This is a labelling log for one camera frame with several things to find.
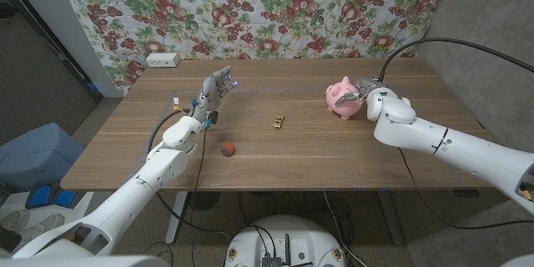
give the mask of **electrical outlet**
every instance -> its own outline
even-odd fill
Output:
[[[177,53],[151,53],[147,57],[149,67],[176,67],[180,62]]]

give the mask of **robot finger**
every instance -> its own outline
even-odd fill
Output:
[[[232,84],[230,84],[227,88],[223,89],[220,93],[220,97],[224,97],[226,96],[227,93],[229,93],[232,89],[234,89],[235,87],[237,87],[237,82],[233,82]]]

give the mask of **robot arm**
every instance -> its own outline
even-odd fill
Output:
[[[204,80],[199,100],[189,116],[164,132],[163,141],[150,151],[146,164],[91,214],[49,230],[21,248],[14,259],[32,257],[107,255],[152,196],[187,166],[196,149],[193,138],[211,124],[209,117],[237,83],[227,86],[230,67]]]
[[[371,79],[358,86],[360,97],[367,98],[367,118],[377,121],[374,134],[380,142],[431,154],[474,174],[534,214],[534,154],[418,118],[410,100],[384,83]]]

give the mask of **yellow toy car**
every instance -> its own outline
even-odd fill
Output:
[[[276,121],[275,123],[273,124],[273,126],[275,127],[275,129],[280,129],[282,127],[282,122],[284,122],[284,115],[282,114],[277,114],[276,115]]]

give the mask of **small ball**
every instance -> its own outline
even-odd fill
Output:
[[[234,145],[232,143],[224,143],[220,148],[220,152],[223,154],[223,156],[232,156],[232,154],[234,154]]]

